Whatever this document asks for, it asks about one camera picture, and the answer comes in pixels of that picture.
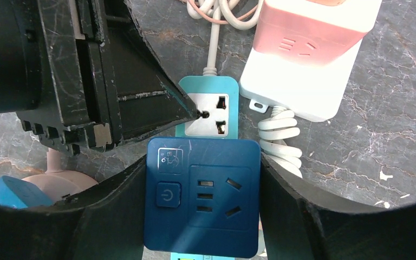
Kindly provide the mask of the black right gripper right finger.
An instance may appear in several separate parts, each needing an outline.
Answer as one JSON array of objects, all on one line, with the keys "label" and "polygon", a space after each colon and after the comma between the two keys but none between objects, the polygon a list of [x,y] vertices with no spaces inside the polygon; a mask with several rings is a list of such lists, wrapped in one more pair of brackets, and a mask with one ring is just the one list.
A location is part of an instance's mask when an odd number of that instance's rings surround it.
[{"label": "black right gripper right finger", "polygon": [[416,203],[392,209],[325,191],[261,158],[269,259],[416,259]]}]

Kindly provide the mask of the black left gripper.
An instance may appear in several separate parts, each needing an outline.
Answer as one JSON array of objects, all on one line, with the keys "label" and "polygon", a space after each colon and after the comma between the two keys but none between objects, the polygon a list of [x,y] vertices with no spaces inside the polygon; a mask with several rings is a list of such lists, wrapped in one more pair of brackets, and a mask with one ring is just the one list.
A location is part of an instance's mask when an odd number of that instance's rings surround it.
[{"label": "black left gripper", "polygon": [[0,114],[77,155],[197,116],[126,1],[0,1]]}]

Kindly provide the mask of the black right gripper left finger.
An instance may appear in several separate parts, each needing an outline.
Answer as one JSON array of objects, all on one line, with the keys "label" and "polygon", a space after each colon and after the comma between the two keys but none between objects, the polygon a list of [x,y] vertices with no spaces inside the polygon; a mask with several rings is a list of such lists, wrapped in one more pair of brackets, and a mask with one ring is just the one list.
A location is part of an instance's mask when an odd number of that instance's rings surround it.
[{"label": "black right gripper left finger", "polygon": [[141,259],[146,159],[52,206],[0,206],[0,259]]}]

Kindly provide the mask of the round pink socket hub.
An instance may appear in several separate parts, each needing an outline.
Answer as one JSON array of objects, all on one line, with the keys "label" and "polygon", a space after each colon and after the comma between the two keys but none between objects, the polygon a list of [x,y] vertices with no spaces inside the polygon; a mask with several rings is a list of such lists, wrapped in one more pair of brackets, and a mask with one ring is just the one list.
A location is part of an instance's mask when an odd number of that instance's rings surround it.
[{"label": "round pink socket hub", "polygon": [[50,148],[47,152],[47,170],[44,174],[23,178],[24,181],[36,185],[53,202],[85,191],[98,182],[92,177],[61,166],[61,153]]}]

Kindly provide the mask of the teal power strip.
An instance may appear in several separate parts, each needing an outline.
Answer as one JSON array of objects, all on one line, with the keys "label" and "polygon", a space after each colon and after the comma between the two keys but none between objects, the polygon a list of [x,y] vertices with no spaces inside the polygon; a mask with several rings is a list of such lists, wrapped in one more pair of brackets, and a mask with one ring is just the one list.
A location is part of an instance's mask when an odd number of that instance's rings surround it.
[{"label": "teal power strip", "polygon": [[227,76],[187,76],[180,85],[195,103],[197,118],[175,131],[187,141],[173,157],[183,174],[186,222],[171,258],[234,259],[238,221],[233,216],[242,211],[243,183],[229,150],[238,138],[238,83]]}]

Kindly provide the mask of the dark blue cube socket adapter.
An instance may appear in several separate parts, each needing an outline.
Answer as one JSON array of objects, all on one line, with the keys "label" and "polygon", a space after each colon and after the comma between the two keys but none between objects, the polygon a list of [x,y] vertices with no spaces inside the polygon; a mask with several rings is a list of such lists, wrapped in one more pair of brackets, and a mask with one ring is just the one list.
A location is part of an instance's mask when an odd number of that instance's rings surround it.
[{"label": "dark blue cube socket adapter", "polygon": [[152,138],[146,157],[145,247],[253,257],[260,176],[261,149],[253,140]]}]

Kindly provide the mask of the light blue plug adapter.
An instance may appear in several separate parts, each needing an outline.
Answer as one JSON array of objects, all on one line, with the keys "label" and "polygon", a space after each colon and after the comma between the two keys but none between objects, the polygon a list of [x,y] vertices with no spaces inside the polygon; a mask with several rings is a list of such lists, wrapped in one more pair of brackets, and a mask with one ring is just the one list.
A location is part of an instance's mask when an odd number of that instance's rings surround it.
[{"label": "light blue plug adapter", "polygon": [[24,209],[53,203],[35,184],[6,175],[0,177],[0,206]]}]

